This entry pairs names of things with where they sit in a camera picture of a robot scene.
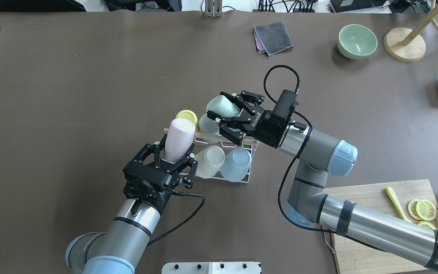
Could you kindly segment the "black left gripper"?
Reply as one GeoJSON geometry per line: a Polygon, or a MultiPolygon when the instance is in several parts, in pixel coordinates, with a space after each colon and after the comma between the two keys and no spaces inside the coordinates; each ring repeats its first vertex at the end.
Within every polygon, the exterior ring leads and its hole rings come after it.
{"type": "Polygon", "coordinates": [[[123,189],[126,198],[146,202],[159,213],[163,213],[171,196],[171,194],[164,193],[163,188],[175,189],[181,185],[192,189],[198,167],[198,162],[190,154],[184,155],[172,165],[163,160],[160,161],[164,147],[165,142],[144,145],[123,169],[127,181],[123,189]],[[144,165],[144,160],[151,154],[154,156],[153,163],[144,165]]]}

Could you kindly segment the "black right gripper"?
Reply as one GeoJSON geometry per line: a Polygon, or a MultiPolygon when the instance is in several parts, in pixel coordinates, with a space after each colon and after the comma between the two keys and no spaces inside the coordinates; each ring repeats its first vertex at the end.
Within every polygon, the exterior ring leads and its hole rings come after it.
{"type": "Polygon", "coordinates": [[[219,120],[220,135],[238,146],[245,136],[273,148],[279,146],[292,116],[289,109],[265,110],[262,107],[264,96],[253,92],[242,91],[233,95],[221,92],[220,95],[224,97],[225,110],[221,110],[220,115],[211,110],[207,112],[208,118],[219,120]],[[240,116],[243,110],[247,116],[240,116]]]}

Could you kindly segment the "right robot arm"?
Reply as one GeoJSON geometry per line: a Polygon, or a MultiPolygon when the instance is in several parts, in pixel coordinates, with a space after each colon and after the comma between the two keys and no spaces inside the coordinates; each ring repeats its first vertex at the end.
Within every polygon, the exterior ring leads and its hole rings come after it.
{"type": "Polygon", "coordinates": [[[428,229],[379,213],[324,192],[329,175],[346,176],[357,160],[357,148],[342,139],[292,119],[297,94],[283,90],[273,110],[263,108],[265,96],[242,91],[221,92],[206,107],[218,122],[219,133],[240,145],[246,136],[279,149],[298,162],[297,172],[282,215],[294,226],[333,233],[365,246],[395,254],[438,272],[438,230],[428,229]]]}

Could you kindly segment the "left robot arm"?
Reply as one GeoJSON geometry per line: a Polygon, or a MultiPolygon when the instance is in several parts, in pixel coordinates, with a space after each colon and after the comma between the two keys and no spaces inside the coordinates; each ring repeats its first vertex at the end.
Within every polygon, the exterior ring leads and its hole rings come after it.
{"type": "Polygon", "coordinates": [[[205,200],[200,194],[176,191],[184,185],[191,189],[198,162],[191,144],[175,163],[160,157],[165,139],[146,144],[123,173],[126,200],[107,232],[76,237],[65,253],[73,274],[133,274],[167,206],[170,196],[189,196],[205,200]]]}

